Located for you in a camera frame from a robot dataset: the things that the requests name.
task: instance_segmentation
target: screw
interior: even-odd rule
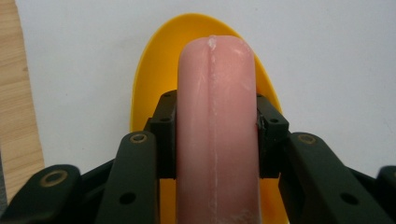
[[[300,134],[298,135],[298,139],[300,142],[306,143],[308,145],[312,145],[317,142],[317,139],[310,134]]]
[[[54,170],[40,179],[40,186],[43,188],[49,188],[64,182],[66,178],[67,172],[65,170]]]
[[[132,135],[132,137],[130,138],[130,141],[133,143],[143,143],[146,142],[146,140],[148,140],[148,136],[142,133]]]

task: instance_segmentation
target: wooden surface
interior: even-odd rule
[[[14,0],[0,1],[0,150],[9,201],[44,167]]]

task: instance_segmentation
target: yellow bowl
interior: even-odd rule
[[[131,132],[143,130],[152,117],[160,96],[177,88],[177,66],[180,52],[190,41],[210,35],[241,37],[221,21],[202,14],[189,13],[165,23],[148,42],[134,77],[131,108]],[[271,81],[255,55],[257,92],[266,96],[281,111]],[[262,221],[287,223],[277,188],[277,179],[261,180]],[[176,181],[161,180],[161,223],[176,223]]]

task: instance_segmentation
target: white surface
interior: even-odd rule
[[[258,54],[293,132],[322,137],[348,166],[396,164],[395,1],[17,0],[47,166],[83,173],[128,133],[131,88],[149,38],[201,12]]]

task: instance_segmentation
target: wooden board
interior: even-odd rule
[[[44,168],[18,10],[0,1],[0,150],[8,201]]]

